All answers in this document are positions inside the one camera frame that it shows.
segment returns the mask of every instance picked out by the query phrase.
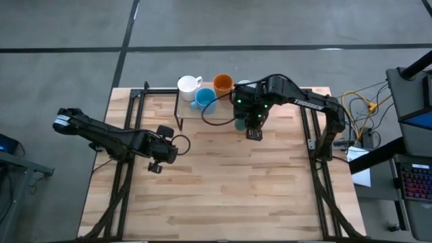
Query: wooden table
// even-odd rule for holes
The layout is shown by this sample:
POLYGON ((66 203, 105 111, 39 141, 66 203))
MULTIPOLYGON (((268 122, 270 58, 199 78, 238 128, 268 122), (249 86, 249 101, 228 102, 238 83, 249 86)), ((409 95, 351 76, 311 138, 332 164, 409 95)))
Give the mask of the wooden table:
MULTIPOLYGON (((312 89, 330 93, 327 87, 312 89)), ((106 122, 122 128, 130 88, 112 92, 106 122)), ((173 94, 146 95, 141 128, 155 131, 163 124, 178 134, 175 101, 173 94)), ((323 128, 323 114, 319 121, 323 128)), ((185 121, 182 133, 192 147, 174 164, 164 164, 162 174, 148 172, 150 160, 137 157, 124 240, 322 239, 298 106, 274 106, 260 142, 247 140, 234 124, 212 127, 199 119, 185 121)), ((186 148, 181 138, 176 143, 180 151, 186 148)), ((107 160, 101 153, 94 166, 107 160)), ((329 170, 336 204, 365 234, 348 164, 333 160, 329 170)), ((114 171, 115 163, 110 163, 92 176, 79 236, 107 208, 114 171)), ((328 208, 326 214, 333 232, 328 208)))

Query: blue cup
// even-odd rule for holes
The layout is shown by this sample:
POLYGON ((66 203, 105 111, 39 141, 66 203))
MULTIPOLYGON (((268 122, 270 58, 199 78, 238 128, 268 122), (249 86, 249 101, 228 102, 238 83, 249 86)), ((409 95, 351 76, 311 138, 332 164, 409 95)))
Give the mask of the blue cup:
MULTIPOLYGON (((208 105, 211 101, 216 99, 216 93, 210 88, 202 88, 198 91, 196 91, 195 94, 195 101, 193 101, 190 104, 190 108, 197 110, 197 111, 203 111, 203 109, 208 105)), ((213 102, 211 105, 207 107, 204 114, 210 114, 213 113, 216 109, 216 103, 217 101, 213 102)))

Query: concrete floor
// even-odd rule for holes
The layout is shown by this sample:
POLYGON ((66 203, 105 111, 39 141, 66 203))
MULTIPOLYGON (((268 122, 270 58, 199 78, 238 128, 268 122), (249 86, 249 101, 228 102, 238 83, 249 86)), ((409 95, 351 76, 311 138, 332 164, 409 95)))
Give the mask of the concrete floor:
MULTIPOLYGON (((0 0, 0 49, 120 47, 132 2, 0 0)), ((417 44, 432 43, 431 28, 420 0, 141 0, 130 46, 417 44)), ((300 86, 329 86, 338 96, 384 81, 387 68, 409 65, 427 51, 128 53, 119 86, 175 86, 186 74, 211 80, 223 72, 255 80, 283 73, 300 86)), ((56 134, 51 124, 60 107, 103 119, 118 57, 0 54, 0 132, 21 141, 28 159, 56 168, 29 195, 16 242, 75 238, 95 153, 86 140, 56 134)), ((378 88, 362 93, 372 98, 378 88)), ((383 122, 383 143, 400 136, 393 108, 383 122)), ((369 236, 416 242, 410 232, 386 231, 396 220, 392 202, 360 199, 360 207, 369 236)))

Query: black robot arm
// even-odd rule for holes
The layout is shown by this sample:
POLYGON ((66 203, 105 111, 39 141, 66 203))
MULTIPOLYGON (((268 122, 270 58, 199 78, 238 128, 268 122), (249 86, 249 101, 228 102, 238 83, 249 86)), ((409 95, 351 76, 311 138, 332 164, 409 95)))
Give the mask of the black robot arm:
POLYGON ((173 137, 174 131, 165 126, 159 126, 157 132, 150 130, 123 130, 110 126, 85 115, 81 109, 63 109, 57 113, 53 128, 65 135, 79 135, 92 143, 95 149, 101 146, 107 150, 112 159, 123 161, 132 154, 155 160, 149 170, 160 173, 160 162, 173 163, 178 149, 168 138, 173 137))
POLYGON ((232 99, 234 117, 244 119, 248 139, 262 139, 261 128, 273 105, 291 103, 303 106, 325 113, 326 126, 317 139, 315 157, 331 160, 335 136, 345 130, 344 108, 335 97, 302 90, 288 77, 278 74, 259 80, 255 87, 252 85, 237 84, 232 99))

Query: rgb keyboard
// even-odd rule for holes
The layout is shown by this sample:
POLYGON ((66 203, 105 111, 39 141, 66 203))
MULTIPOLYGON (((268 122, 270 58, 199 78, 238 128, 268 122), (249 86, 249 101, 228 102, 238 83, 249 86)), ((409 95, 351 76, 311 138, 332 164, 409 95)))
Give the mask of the rgb keyboard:
POLYGON ((432 203, 432 169, 428 166, 401 164, 402 190, 405 199, 432 203))

